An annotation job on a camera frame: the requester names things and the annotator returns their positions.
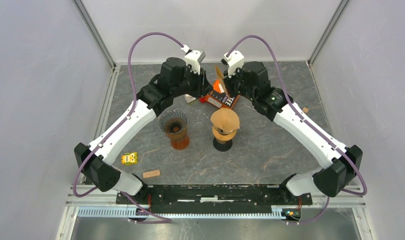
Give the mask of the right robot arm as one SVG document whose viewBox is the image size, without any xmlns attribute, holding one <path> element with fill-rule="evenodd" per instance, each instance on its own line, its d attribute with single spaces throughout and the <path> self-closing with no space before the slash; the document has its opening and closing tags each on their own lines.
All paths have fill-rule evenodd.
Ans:
<svg viewBox="0 0 405 240">
<path fill-rule="evenodd" d="M 259 61 L 240 63 L 227 67 L 223 81 L 228 93 L 240 95 L 251 101 L 254 109 L 294 136 L 317 160 L 320 168 L 302 174 L 293 174 L 283 181 L 279 198 L 285 204 L 294 203 L 299 196 L 316 191 L 328 197 L 340 192 L 363 196 L 361 192 L 347 189 L 359 175 L 363 152 L 357 146 L 346 146 L 312 121 L 281 88 L 271 86 L 268 71 Z"/>
</svg>

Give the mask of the orange filter box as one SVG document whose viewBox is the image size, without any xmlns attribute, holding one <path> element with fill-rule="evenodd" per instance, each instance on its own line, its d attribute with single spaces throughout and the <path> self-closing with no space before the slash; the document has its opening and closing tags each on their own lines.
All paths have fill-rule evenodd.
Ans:
<svg viewBox="0 0 405 240">
<path fill-rule="evenodd" d="M 239 96 L 228 96 L 223 89 L 220 80 L 216 79 L 213 84 L 213 89 L 203 98 L 203 103 L 210 103 L 217 108 L 232 109 L 238 102 Z"/>
</svg>

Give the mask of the dark smoky glass dripper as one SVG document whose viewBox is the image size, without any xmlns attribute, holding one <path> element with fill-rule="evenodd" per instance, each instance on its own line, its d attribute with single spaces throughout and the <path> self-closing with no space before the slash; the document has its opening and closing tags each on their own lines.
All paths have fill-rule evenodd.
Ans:
<svg viewBox="0 0 405 240">
<path fill-rule="evenodd" d="M 159 119 L 160 129 L 165 134 L 178 134 L 187 126 L 188 120 L 186 115 L 180 110 L 166 112 Z"/>
</svg>

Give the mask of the clear ribbed glass dripper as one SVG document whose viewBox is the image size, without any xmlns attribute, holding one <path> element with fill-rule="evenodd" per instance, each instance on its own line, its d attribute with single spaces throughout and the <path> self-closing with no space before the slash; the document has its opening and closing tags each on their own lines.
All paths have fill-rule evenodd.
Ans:
<svg viewBox="0 0 405 240">
<path fill-rule="evenodd" d="M 232 130 L 224 130 L 224 129 L 221 129 L 221 128 L 219 128 L 219 127 L 216 127 L 215 130 L 216 130 L 219 134 L 221 134 L 221 135 L 229 135 L 229 134 L 233 133 L 234 131 L 236 131 L 235 129 L 232 129 Z"/>
</svg>

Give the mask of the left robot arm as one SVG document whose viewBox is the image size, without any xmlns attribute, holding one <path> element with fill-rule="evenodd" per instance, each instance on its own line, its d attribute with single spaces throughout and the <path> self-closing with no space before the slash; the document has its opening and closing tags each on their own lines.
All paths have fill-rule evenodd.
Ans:
<svg viewBox="0 0 405 240">
<path fill-rule="evenodd" d="M 134 174 L 113 166 L 126 144 L 147 124 L 151 123 L 176 97 L 205 96 L 212 89 L 201 60 L 169 57 L 162 63 L 159 74 L 137 93 L 127 110 L 101 136 L 89 144 L 78 143 L 74 155 L 78 172 L 91 180 L 101 192 L 116 190 L 128 194 L 136 204 L 143 203 L 148 191 Z"/>
</svg>

